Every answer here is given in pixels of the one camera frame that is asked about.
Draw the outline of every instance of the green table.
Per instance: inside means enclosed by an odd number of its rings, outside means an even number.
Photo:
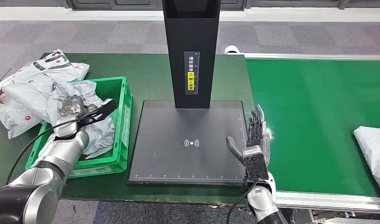
[[[143,100],[173,99],[168,56],[67,57],[91,65],[86,78],[127,77],[134,96],[131,158]],[[380,192],[352,137],[352,130],[359,125],[380,127],[380,61],[260,57],[217,55],[211,98],[242,100],[246,116],[254,102],[261,104],[267,126],[273,130],[269,169],[277,183],[278,206],[380,212]],[[371,78],[365,78],[370,68]],[[22,147],[39,128],[8,140],[0,124],[0,185]],[[25,154],[14,176],[24,170],[27,157]],[[240,196],[239,188],[127,186],[126,181],[127,172],[69,179],[62,197],[225,204]]]

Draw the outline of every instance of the green conveyor belt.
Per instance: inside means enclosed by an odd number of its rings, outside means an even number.
[[[353,135],[380,127],[380,61],[247,59],[277,190],[380,196]]]

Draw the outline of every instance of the grey carpet floor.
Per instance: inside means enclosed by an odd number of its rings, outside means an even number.
[[[216,53],[380,55],[380,23],[220,22]],[[0,80],[44,52],[167,53],[162,21],[0,21]],[[220,224],[228,209],[61,200],[55,224]],[[231,223],[252,223],[238,209]]]

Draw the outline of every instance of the white plastic bag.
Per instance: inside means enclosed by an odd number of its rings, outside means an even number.
[[[70,63],[65,54],[57,49],[45,58],[28,62],[16,72],[17,77],[27,77],[34,74],[45,74],[55,81],[71,82],[83,80],[90,68],[83,63]]]
[[[97,84],[91,81],[57,84],[50,95],[47,114],[52,124],[58,120],[58,105],[68,96],[82,96],[89,108],[101,107],[102,100],[95,95]],[[97,157],[113,148],[114,123],[110,117],[85,127],[89,136],[88,147],[83,151],[86,159]]]
[[[8,138],[12,139],[40,124],[43,120],[15,100],[5,98],[0,102],[0,121],[7,129]]]
[[[54,79],[39,73],[17,78],[15,84],[3,86],[2,90],[34,115],[50,123],[46,108],[55,85]]]
[[[14,138],[39,124],[42,119],[38,115],[47,118],[45,109],[52,83],[83,80],[89,67],[83,63],[70,63],[58,49],[41,60],[27,63],[1,81],[0,120],[8,130],[8,138]]]
[[[353,133],[380,187],[380,128],[360,126]]]

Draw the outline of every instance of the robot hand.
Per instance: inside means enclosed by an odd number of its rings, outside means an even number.
[[[287,224],[275,205],[275,181],[267,170],[269,161],[269,134],[266,132],[264,112],[259,105],[249,118],[246,148],[239,148],[232,137],[226,138],[228,149],[246,168],[245,188],[248,208],[257,224]]]
[[[58,120],[54,134],[34,164],[17,179],[0,188],[0,224],[49,224],[53,221],[62,188],[81,153],[88,146],[82,127],[104,120],[116,109],[107,99],[91,113],[78,111]]]

